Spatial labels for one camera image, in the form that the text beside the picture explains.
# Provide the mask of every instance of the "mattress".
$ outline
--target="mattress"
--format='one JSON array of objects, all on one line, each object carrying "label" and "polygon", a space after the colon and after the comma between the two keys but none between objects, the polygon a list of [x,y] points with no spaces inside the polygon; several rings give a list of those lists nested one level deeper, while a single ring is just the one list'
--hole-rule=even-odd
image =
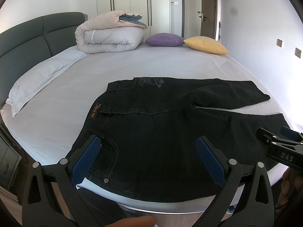
[{"label": "mattress", "polygon": [[[11,135],[34,160],[42,165],[55,164],[71,149],[92,103],[106,91],[109,82],[144,76],[252,80],[271,99],[232,111],[259,115],[283,113],[287,120],[266,87],[230,56],[195,51],[186,45],[152,47],[145,43],[134,51],[85,56],[34,96],[14,118],[8,104],[2,108],[1,116]],[[272,185],[286,168],[278,164],[269,171]],[[128,208],[160,213],[202,212],[214,197],[175,203],[144,202],[108,192],[87,179],[78,187]],[[238,188],[232,204],[238,202],[242,190],[243,187]]]}]

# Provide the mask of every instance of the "brown door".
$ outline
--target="brown door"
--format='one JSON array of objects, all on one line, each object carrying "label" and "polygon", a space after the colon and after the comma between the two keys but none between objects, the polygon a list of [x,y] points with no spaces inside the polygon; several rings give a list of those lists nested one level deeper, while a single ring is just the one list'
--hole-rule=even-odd
[{"label": "brown door", "polygon": [[201,36],[216,39],[217,0],[202,0]]}]

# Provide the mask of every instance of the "blue textured pad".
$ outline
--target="blue textured pad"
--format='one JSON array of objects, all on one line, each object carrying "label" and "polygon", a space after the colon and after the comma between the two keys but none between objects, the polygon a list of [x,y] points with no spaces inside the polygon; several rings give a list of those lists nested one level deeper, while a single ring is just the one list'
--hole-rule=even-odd
[{"label": "blue textured pad", "polygon": [[95,137],[81,155],[79,160],[75,163],[71,176],[71,182],[74,187],[83,182],[88,170],[100,152],[100,148],[100,138]]},{"label": "blue textured pad", "polygon": [[287,127],[283,126],[280,130],[281,135],[286,136],[288,139],[295,141],[298,139],[298,134],[296,131],[288,129]]},{"label": "blue textured pad", "polygon": [[196,141],[196,150],[214,183],[222,188],[226,181],[224,169],[201,137]]}]

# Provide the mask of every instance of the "wall switch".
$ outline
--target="wall switch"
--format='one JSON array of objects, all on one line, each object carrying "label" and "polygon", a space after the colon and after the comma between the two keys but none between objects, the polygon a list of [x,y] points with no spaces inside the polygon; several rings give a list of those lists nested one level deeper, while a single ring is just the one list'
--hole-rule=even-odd
[{"label": "wall switch", "polygon": [[283,41],[281,39],[278,39],[277,40],[277,45],[282,48],[283,47]]},{"label": "wall switch", "polygon": [[301,53],[302,53],[302,51],[300,49],[296,48],[295,55],[298,56],[299,58],[301,58]]}]

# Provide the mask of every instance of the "metal rivet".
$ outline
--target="metal rivet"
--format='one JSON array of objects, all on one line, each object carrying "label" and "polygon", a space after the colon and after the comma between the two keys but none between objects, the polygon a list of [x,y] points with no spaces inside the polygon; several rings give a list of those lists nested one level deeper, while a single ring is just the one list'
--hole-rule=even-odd
[{"label": "metal rivet", "polygon": [[39,162],[33,163],[33,168],[37,168],[39,166]]},{"label": "metal rivet", "polygon": [[60,164],[61,164],[61,165],[65,165],[65,164],[67,163],[67,161],[68,161],[68,160],[67,160],[66,158],[61,159],[61,160],[60,160]]},{"label": "metal rivet", "polygon": [[230,160],[229,160],[229,163],[230,163],[231,165],[235,165],[235,164],[237,164],[237,161],[236,161],[235,159],[230,159]]},{"label": "metal rivet", "polygon": [[258,162],[258,167],[263,168],[264,164],[262,162]]}]

